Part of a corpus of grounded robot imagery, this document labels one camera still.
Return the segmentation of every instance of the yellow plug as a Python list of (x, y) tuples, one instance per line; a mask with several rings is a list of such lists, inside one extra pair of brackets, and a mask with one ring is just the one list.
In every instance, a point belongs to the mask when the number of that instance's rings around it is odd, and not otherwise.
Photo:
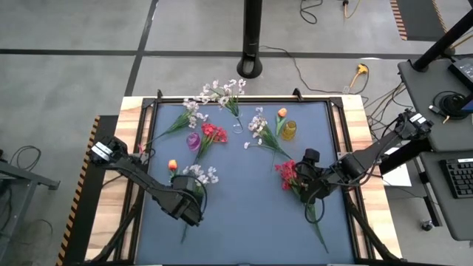
[(364, 64), (359, 64), (359, 65), (358, 65), (358, 75), (360, 75), (360, 74), (366, 74), (366, 73), (368, 73), (368, 68), (367, 68), (367, 66), (364, 65)]
[(355, 77), (352, 80), (352, 83), (350, 84), (350, 88), (353, 87), (353, 84), (356, 81), (356, 78), (358, 78), (359, 75), (361, 74), (367, 74), (368, 73), (368, 67), (365, 64), (359, 64), (358, 65), (358, 72), (356, 73)]

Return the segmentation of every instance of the black floor stripe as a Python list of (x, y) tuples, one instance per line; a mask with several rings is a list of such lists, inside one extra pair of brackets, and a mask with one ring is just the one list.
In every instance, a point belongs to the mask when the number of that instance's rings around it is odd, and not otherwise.
[[(406, 60), (419, 58), (420, 54), (386, 54), (386, 53), (349, 53), (349, 52), (290, 52), (294, 58), (334, 58), (334, 59), (398, 59)], [(260, 52), (262, 58), (287, 58), (285, 52)], [(168, 57), (229, 57), (239, 58), (242, 52), (226, 51), (145, 51), (144, 56), (168, 56)]]
[(135, 56), (135, 61), (133, 62), (132, 70), (128, 78), (128, 83), (126, 84), (125, 96), (132, 96), (133, 89), (135, 88), (136, 77), (138, 76), (138, 71), (140, 70), (141, 60), (143, 59), (143, 54), (146, 46), (146, 42), (149, 37), (149, 30), (153, 23), (154, 12), (156, 11), (158, 0), (153, 0), (151, 6), (149, 7), (148, 16), (146, 17), (145, 27), (143, 28), (143, 34), (141, 35), (140, 44), (138, 45), (138, 51)]
[(37, 49), (0, 49), (0, 55), (108, 55), (135, 56), (133, 50), (37, 50)]

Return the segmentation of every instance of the pole base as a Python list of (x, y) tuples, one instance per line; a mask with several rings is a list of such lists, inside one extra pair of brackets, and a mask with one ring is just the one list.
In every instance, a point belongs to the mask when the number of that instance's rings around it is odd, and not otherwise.
[(238, 62), (236, 70), (242, 78), (257, 78), (263, 71), (263, 65), (259, 56), (251, 56), (243, 53), (242, 59)]

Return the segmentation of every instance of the clear glass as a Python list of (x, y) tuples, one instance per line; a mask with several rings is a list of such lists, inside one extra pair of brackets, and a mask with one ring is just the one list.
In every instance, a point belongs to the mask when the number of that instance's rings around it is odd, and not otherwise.
[(292, 140), (296, 136), (297, 125), (295, 121), (289, 121), (282, 129), (281, 137), (283, 140)]
[(238, 116), (234, 115), (237, 123), (234, 124), (232, 132), (235, 133), (235, 134), (243, 133), (243, 125), (242, 125), (242, 121), (240, 120), (242, 115), (243, 115), (243, 113), (241, 111), (238, 114)]

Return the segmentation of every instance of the white paper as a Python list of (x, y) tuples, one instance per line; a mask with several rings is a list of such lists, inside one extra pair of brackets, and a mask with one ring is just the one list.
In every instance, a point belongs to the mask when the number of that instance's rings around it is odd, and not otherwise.
[[(391, 154), (397, 150), (398, 148), (390, 148), (385, 152), (385, 154)], [(383, 174), (383, 183), (384, 185), (392, 186), (412, 186), (406, 164), (404, 163), (403, 165), (391, 170), (389, 173)]]

